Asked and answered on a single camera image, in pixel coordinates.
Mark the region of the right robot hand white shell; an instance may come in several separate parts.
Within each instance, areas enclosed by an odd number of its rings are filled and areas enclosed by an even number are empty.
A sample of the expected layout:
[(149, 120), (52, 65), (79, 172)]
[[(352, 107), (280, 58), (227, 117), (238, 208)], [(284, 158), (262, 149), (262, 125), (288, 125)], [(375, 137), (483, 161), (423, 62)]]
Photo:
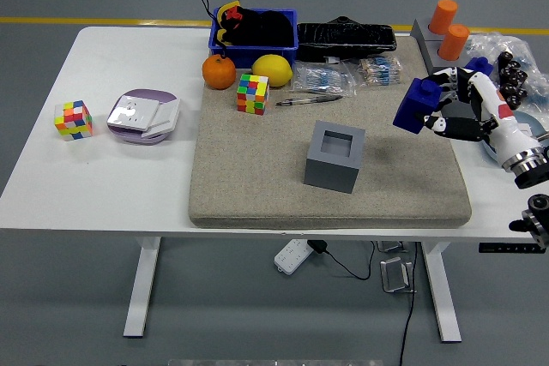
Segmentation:
[(539, 142), (520, 128), (509, 104), (489, 76), (471, 69), (451, 67), (426, 78), (449, 93), (436, 110), (452, 101), (471, 106), (474, 117), (438, 117), (431, 112), (415, 117), (435, 134), (462, 141), (485, 141), (496, 153), (497, 162), (507, 172), (547, 168), (548, 160)]

